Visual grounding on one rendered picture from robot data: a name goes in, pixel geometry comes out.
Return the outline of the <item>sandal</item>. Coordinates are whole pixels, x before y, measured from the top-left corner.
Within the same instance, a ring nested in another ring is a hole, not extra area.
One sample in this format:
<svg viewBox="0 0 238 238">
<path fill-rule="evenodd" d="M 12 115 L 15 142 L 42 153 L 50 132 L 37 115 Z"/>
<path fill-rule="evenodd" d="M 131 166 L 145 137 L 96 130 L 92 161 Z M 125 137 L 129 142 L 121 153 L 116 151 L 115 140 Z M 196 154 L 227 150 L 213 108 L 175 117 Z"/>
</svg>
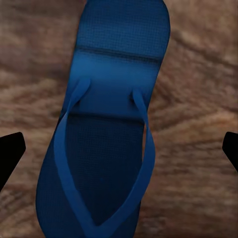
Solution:
<svg viewBox="0 0 238 238">
<path fill-rule="evenodd" d="M 148 108 L 170 35 L 163 0 L 87 1 L 37 183 L 46 238 L 134 237 L 156 159 Z"/>
</svg>

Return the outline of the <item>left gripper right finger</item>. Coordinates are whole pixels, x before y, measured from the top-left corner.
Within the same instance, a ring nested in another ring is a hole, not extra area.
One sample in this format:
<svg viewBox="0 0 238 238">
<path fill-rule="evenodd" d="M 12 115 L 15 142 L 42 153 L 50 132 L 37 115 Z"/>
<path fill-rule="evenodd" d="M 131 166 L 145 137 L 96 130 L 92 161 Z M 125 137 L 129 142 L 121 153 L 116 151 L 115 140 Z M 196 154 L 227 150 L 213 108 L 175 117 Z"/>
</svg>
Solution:
<svg viewBox="0 0 238 238">
<path fill-rule="evenodd" d="M 238 172 L 238 134 L 226 132 L 222 150 Z"/>
</svg>

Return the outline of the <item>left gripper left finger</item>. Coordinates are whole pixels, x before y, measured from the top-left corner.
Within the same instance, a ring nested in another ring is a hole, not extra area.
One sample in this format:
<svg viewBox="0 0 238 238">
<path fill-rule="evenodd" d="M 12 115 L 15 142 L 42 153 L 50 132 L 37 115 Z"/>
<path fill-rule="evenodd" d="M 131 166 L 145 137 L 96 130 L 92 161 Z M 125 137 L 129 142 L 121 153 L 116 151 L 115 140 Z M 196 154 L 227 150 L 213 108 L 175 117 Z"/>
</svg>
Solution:
<svg viewBox="0 0 238 238">
<path fill-rule="evenodd" d="M 22 132 L 0 137 L 0 191 L 26 150 Z"/>
</svg>

